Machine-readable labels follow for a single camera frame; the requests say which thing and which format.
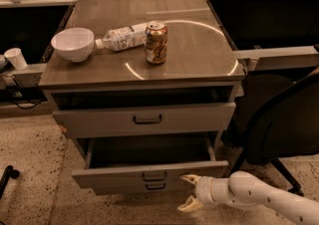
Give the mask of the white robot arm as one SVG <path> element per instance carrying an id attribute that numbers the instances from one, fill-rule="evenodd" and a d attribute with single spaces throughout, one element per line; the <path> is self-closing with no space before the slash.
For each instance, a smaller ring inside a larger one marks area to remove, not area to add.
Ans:
<path id="1" fill-rule="evenodd" d="M 180 179 L 192 185 L 192 194 L 177 207 L 181 212 L 191 212 L 210 203 L 241 210 L 262 205 L 296 225 L 319 225 L 317 201 L 273 187 L 245 171 L 236 171 L 227 178 L 187 174 Z"/>

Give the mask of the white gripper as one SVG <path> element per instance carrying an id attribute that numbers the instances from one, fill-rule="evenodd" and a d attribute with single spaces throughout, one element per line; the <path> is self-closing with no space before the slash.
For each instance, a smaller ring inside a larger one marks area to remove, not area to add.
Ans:
<path id="1" fill-rule="evenodd" d="M 195 185 L 195 197 L 190 195 L 186 201 L 177 207 L 181 212 L 192 212 L 200 209 L 203 204 L 220 204 L 222 200 L 223 179 L 195 174 L 185 174 L 181 180 Z"/>

